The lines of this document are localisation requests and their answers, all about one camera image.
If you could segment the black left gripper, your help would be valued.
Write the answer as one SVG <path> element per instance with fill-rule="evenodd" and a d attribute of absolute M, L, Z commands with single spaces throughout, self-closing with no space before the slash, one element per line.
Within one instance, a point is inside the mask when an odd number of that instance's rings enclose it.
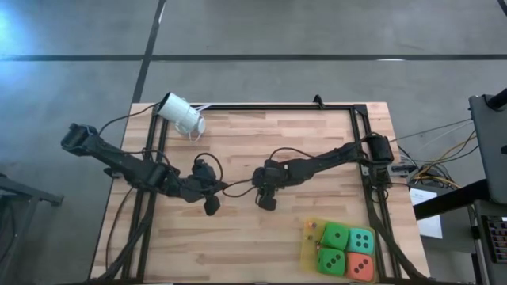
<path fill-rule="evenodd" d="M 177 169 L 174 177 L 174 195 L 187 203 L 204 199 L 204 211 L 207 216 L 213 216 L 220 208 L 216 193 L 229 188 L 229 184 L 218 179 L 214 169 L 200 158 L 194 161 L 191 175 L 180 178 Z"/>

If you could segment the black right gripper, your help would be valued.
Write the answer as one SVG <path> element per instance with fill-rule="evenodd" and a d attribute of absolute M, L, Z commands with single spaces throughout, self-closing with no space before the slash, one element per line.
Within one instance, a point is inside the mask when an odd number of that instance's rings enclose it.
<path fill-rule="evenodd" d="M 252 185 L 257 189 L 256 204 L 263 210 L 274 211 L 277 201 L 276 191 L 292 185 L 288 165 L 274 160 L 266 160 L 263 167 L 256 168 Z"/>

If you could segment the large green foam die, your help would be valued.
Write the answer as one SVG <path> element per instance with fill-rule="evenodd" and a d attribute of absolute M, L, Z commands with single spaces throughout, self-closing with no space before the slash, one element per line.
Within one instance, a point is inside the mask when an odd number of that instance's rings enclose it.
<path fill-rule="evenodd" d="M 343 224 L 328 222 L 320 240 L 320 245 L 343 250 L 349 241 L 349 228 Z"/>
<path fill-rule="evenodd" d="M 339 249 L 321 248 L 318 251 L 317 271 L 332 276 L 345 274 L 345 254 Z"/>

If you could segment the large teal foam die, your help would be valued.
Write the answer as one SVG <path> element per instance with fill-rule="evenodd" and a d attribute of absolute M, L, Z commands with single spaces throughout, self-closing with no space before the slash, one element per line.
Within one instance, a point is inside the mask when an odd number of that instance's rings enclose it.
<path fill-rule="evenodd" d="M 372 255 L 375 250 L 375 239 L 370 230 L 353 227 L 349 230 L 347 250 L 354 253 Z"/>

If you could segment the large orange foam die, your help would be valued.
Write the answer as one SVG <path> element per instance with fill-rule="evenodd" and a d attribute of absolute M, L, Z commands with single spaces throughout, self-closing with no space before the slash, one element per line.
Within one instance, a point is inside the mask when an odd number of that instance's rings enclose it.
<path fill-rule="evenodd" d="M 346 254 L 346 274 L 349 279 L 371 282 L 375 277 L 375 265 L 371 256 L 362 253 Z"/>

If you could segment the yellow translucent plastic tray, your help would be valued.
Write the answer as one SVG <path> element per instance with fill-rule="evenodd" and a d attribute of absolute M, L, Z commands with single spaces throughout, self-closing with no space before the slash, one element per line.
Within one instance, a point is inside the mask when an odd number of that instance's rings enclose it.
<path fill-rule="evenodd" d="M 314 229 L 310 228 L 308 226 L 309 222 L 316 222 L 317 227 Z M 362 229 L 370 230 L 373 233 L 373 236 L 375 239 L 375 250 L 374 250 L 374 253 L 369 256 L 372 257 L 374 265 L 375 265 L 375 277 L 371 282 L 362 282 L 362 281 L 354 280 L 354 279 L 351 279 L 351 280 L 356 281 L 356 282 L 360 282 L 360 283 L 374 283 L 374 282 L 376 282 L 379 279 L 378 273 L 377 273 L 376 256 L 375 256 L 376 250 L 378 249 L 377 240 L 376 240 L 376 232 L 371 227 L 367 227 L 367 226 L 360 226 L 360 225 L 356 225 L 356 224 L 347 224 L 347 223 L 343 223 L 343 222 L 337 222 L 337 221 L 332 221 L 329 219 L 322 219 L 322 218 L 308 218 L 308 219 L 306 219 L 303 222 L 303 240 L 301 242 L 301 248 L 300 248 L 299 266 L 304 271 L 322 274 L 317 271 L 317 257 L 318 257 L 318 251 L 321 248 L 327 248 L 327 247 L 320 245 L 320 240 L 321 240 L 321 237 L 322 237 L 322 234 L 324 231 L 324 227 L 328 222 L 340 223 L 340 224 L 347 226 L 349 229 L 351 229 L 353 227 L 362 228 Z M 309 235 L 311 235 L 313 237 L 313 239 L 311 241 L 307 240 L 307 236 L 309 236 Z M 342 250 L 345 254 L 345 260 L 346 260 L 347 253 L 353 253 L 353 252 L 350 252 L 347 250 L 347 246 L 345 247 L 345 249 Z M 342 276 L 338 276 L 338 275 L 327 275 L 327 276 L 345 277 L 346 279 L 349 279 L 345 276 L 345 274 Z"/>

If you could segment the white paper sheet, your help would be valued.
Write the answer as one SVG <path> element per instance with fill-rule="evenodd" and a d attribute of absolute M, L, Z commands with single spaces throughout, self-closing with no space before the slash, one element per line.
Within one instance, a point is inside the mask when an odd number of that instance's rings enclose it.
<path fill-rule="evenodd" d="M 427 200 L 436 198 L 435 192 L 421 190 L 417 188 L 410 189 L 410 200 L 413 206 L 423 203 Z M 440 216 L 436 215 L 430 218 L 424 218 L 417 221 L 419 233 L 428 238 L 443 238 Z"/>

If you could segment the black desk bar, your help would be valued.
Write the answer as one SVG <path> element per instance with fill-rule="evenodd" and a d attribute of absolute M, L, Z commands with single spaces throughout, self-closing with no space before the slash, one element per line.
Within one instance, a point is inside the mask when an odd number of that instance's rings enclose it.
<path fill-rule="evenodd" d="M 466 207 L 473 204 L 476 200 L 488 200 L 489 198 L 489 185 L 487 180 L 483 179 L 442 196 L 416 204 L 414 206 L 414 214 L 416 220 L 422 220 Z"/>

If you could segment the dark grey stand leg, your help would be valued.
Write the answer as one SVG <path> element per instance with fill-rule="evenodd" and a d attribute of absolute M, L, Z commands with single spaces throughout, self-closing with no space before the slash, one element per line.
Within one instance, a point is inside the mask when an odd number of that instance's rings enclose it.
<path fill-rule="evenodd" d="M 52 206 L 60 206 L 63 202 L 63 196 L 51 194 L 25 184 L 18 183 L 9 179 L 6 175 L 0 173 L 0 190 L 10 192 L 20 196 L 36 198 L 39 201 L 49 202 Z"/>

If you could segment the grey monitor panel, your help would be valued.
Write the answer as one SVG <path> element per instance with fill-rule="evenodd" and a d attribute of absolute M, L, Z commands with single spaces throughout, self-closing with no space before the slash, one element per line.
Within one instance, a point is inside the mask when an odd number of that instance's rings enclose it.
<path fill-rule="evenodd" d="M 507 204 L 507 105 L 494 111 L 486 105 L 486 96 L 468 99 L 490 198 Z"/>

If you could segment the black keyboard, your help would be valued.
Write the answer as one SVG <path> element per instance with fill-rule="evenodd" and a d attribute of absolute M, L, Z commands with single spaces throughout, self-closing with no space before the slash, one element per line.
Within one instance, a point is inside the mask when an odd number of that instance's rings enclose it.
<path fill-rule="evenodd" d="M 507 217 L 482 217 L 491 259 L 496 264 L 507 264 Z"/>

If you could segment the black pole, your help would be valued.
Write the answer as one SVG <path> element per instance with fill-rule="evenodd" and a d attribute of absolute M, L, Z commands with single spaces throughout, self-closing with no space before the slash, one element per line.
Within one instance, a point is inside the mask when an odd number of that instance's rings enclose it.
<path fill-rule="evenodd" d="M 502 111 L 507 105 L 507 88 L 496 95 L 486 96 L 486 105 L 494 111 Z"/>

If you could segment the black aluminium table frame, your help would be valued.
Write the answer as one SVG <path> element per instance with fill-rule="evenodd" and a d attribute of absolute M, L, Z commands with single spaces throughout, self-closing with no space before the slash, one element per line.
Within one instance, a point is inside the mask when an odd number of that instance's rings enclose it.
<path fill-rule="evenodd" d="M 147 197 L 154 208 L 147 247 L 135 251 L 147 283 L 343 283 L 299 266 L 303 222 L 329 219 L 360 226 L 374 211 L 372 190 L 387 183 L 385 168 L 355 163 L 316 173 L 303 184 L 276 192 L 277 206 L 256 204 L 251 184 L 256 168 L 277 161 L 318 155 L 362 139 L 370 130 L 365 104 L 219 104 L 204 111 L 207 130 L 198 142 L 180 136 L 172 123 L 134 104 L 123 148 L 161 148 L 170 162 L 189 174 L 204 153 L 221 164 L 231 184 L 213 216 L 200 202 Z"/>

